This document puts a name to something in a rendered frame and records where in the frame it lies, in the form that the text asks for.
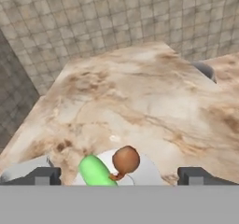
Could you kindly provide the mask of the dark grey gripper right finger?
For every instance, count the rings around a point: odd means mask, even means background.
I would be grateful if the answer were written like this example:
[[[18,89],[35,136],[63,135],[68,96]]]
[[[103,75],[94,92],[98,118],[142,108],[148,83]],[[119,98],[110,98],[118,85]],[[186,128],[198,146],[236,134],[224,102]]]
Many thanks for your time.
[[[209,174],[202,167],[179,167],[177,184],[181,186],[234,185],[234,182]]]

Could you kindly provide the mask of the white round plate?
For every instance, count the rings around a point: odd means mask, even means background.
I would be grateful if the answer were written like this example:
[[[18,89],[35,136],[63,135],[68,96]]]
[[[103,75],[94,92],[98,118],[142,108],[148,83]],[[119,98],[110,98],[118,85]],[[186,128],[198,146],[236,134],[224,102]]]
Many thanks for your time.
[[[117,150],[109,149],[97,155],[97,157],[105,164],[108,170],[115,174],[112,157]],[[130,174],[127,174],[117,182],[119,186],[163,186],[165,182],[162,180],[160,172],[156,165],[145,154],[139,154],[140,164],[138,168]]]

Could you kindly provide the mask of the green corn cob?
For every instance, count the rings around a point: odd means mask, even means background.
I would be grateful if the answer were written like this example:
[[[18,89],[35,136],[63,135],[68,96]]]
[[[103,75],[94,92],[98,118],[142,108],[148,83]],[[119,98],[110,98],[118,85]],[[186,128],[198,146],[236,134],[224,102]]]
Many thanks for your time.
[[[78,165],[78,172],[87,186],[117,186],[117,182],[110,179],[108,168],[97,156],[84,157]]]

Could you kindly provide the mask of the brown onion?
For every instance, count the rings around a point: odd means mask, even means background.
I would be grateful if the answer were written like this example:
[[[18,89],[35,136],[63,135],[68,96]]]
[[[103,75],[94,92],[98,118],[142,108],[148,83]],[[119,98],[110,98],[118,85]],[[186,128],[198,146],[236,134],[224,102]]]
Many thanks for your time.
[[[111,174],[109,178],[114,181],[119,181],[138,168],[140,156],[134,147],[126,146],[120,148],[113,155],[112,162],[118,173],[116,175]]]

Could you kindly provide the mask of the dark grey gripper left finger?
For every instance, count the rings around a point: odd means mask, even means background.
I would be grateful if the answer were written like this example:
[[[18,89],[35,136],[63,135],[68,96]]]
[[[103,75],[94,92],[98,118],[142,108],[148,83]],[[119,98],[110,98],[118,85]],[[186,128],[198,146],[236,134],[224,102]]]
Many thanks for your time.
[[[3,182],[7,186],[56,186],[61,185],[60,176],[62,170],[59,167],[37,167],[26,176]]]

